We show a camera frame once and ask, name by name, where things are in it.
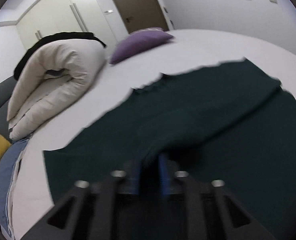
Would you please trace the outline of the dark green knit sweater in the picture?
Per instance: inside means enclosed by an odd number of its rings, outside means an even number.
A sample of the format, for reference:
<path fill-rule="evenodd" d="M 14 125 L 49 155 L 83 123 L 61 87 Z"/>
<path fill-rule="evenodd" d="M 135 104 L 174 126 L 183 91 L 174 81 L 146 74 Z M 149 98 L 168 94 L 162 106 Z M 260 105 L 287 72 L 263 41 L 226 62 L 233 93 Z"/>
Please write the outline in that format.
<path fill-rule="evenodd" d="M 249 60 L 164 74 L 44 152 L 53 201 L 160 154 L 198 180 L 224 180 L 273 236 L 296 239 L 296 100 Z"/>

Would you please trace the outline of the white bed mattress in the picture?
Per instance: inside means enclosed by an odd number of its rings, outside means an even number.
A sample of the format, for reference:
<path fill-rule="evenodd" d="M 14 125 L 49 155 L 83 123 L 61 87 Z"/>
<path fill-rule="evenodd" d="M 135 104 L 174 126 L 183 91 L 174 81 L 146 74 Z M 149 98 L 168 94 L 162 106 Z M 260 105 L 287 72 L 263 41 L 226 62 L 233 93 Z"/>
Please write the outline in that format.
<path fill-rule="evenodd" d="M 296 99 L 296 55 L 258 38 L 214 30 L 174 30 L 174 41 L 116 66 L 105 65 L 91 89 L 76 103 L 41 126 L 30 139 L 12 193 L 15 239 L 53 205 L 43 151 L 66 146 L 79 132 L 129 96 L 131 88 L 155 81 L 162 73 L 177 74 L 200 66 L 249 59 L 278 78 Z"/>

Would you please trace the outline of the rolled beige duvet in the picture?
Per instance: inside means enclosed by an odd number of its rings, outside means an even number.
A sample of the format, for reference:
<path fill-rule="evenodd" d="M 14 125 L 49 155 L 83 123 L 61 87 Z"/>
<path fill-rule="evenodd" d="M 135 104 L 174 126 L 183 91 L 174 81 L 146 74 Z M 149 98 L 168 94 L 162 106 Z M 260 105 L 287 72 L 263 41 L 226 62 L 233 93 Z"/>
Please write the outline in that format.
<path fill-rule="evenodd" d="M 21 140 L 73 105 L 92 86 L 106 62 L 95 40 L 58 40 L 28 59 L 8 103 L 9 137 Z"/>

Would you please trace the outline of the purple cushion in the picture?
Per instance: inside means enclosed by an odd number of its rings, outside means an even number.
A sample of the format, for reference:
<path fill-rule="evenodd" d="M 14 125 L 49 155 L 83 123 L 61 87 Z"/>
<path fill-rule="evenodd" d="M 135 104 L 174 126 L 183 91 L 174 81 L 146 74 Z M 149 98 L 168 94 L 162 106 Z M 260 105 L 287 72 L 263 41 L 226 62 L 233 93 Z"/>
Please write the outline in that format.
<path fill-rule="evenodd" d="M 115 65 L 139 53 L 166 44 L 173 38 L 173 35 L 159 27 L 134 31 L 117 44 L 109 64 Z"/>

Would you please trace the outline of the blue pillow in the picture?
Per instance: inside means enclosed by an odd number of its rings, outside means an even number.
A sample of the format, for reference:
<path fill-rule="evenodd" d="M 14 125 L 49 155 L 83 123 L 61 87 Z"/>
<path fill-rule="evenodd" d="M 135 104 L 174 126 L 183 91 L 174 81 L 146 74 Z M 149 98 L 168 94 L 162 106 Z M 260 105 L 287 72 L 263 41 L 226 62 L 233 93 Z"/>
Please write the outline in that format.
<path fill-rule="evenodd" d="M 0 160 L 0 227 L 6 238 L 14 239 L 12 223 L 13 192 L 16 186 L 21 159 L 29 138 L 11 145 Z"/>

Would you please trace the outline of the brown wooden door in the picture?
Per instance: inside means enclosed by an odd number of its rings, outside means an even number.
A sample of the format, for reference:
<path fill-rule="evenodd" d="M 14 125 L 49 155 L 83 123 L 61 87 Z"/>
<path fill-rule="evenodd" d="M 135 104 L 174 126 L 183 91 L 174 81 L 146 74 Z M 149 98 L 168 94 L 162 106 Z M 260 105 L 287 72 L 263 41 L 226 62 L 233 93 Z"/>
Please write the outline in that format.
<path fill-rule="evenodd" d="M 169 30 L 158 0 L 113 1 L 129 33 L 152 27 Z"/>

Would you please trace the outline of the white wardrobe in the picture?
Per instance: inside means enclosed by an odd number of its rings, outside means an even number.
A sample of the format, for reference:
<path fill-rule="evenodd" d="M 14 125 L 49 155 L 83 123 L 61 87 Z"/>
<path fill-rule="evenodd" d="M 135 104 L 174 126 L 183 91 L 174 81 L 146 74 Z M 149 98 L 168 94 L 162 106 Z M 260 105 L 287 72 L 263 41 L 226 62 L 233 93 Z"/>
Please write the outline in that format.
<path fill-rule="evenodd" d="M 105 15 L 104 11 L 114 12 Z M 48 35 L 91 32 L 111 54 L 128 31 L 112 0 L 37 0 L 18 20 L 16 28 L 25 49 Z"/>

